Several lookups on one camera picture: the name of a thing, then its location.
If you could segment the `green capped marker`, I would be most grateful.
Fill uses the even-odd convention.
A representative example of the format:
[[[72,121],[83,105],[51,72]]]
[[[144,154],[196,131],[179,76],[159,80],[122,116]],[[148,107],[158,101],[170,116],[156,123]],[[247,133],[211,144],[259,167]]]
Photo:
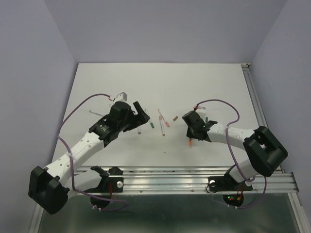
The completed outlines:
[[[145,109],[145,113],[146,113],[146,114],[148,115],[148,117],[149,117],[148,122],[149,122],[149,124],[150,124],[151,128],[152,128],[152,129],[154,129],[154,128],[155,128],[155,126],[154,126],[154,124],[153,124],[153,121],[152,121],[152,119],[151,119],[151,117],[150,117],[150,114],[149,114],[149,112],[148,112],[148,110],[147,110],[147,109]]]

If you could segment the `beige capped white marker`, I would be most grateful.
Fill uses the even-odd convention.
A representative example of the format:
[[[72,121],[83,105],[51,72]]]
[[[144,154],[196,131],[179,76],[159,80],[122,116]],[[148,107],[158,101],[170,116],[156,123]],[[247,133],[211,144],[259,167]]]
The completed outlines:
[[[159,123],[160,123],[160,128],[161,128],[161,134],[162,136],[165,136],[164,121],[163,121],[162,116],[159,116]]]

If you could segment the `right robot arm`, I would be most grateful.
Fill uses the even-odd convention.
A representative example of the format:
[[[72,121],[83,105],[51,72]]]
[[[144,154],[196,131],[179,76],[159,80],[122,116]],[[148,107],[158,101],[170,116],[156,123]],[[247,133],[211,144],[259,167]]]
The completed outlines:
[[[187,125],[187,137],[210,143],[227,144],[242,149],[248,158],[233,165],[219,184],[228,189],[235,189],[242,182],[257,175],[270,177],[288,157],[288,152],[274,134],[264,126],[254,130],[231,128],[216,121],[204,122],[200,115],[192,110],[182,116]]]

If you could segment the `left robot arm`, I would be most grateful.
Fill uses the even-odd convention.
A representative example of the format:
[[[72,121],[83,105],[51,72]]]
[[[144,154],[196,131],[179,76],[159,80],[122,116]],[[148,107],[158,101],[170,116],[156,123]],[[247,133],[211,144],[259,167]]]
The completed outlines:
[[[67,153],[44,168],[36,166],[30,174],[29,197],[53,215],[76,193],[85,194],[90,188],[104,191],[108,187],[108,179],[107,173],[101,168],[92,167],[78,176],[74,172],[117,139],[120,132],[133,130],[149,121],[149,116],[139,102],[136,101],[133,105],[134,111],[126,102],[115,102],[109,113],[91,126]]]

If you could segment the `aluminium side rail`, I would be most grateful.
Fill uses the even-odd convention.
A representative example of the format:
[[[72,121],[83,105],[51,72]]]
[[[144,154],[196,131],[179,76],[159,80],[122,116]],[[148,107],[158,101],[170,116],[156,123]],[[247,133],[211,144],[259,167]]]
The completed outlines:
[[[253,130],[249,137],[245,138],[243,146],[255,171],[262,176],[270,177],[287,158],[288,153],[267,128],[265,116],[251,79],[249,65],[243,64],[242,71],[259,124],[259,127]]]

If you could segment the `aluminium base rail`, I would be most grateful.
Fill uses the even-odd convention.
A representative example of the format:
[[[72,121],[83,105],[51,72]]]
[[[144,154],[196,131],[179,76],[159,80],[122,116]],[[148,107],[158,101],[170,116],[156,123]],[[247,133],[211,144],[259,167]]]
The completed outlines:
[[[228,166],[82,166],[75,171],[74,182],[69,165],[59,164],[57,169],[45,167],[43,170],[69,189],[69,197],[78,191],[105,196],[109,193],[135,196],[298,192],[294,175],[280,168],[270,177],[256,176],[251,184],[225,188],[220,185],[220,179],[228,169]]]

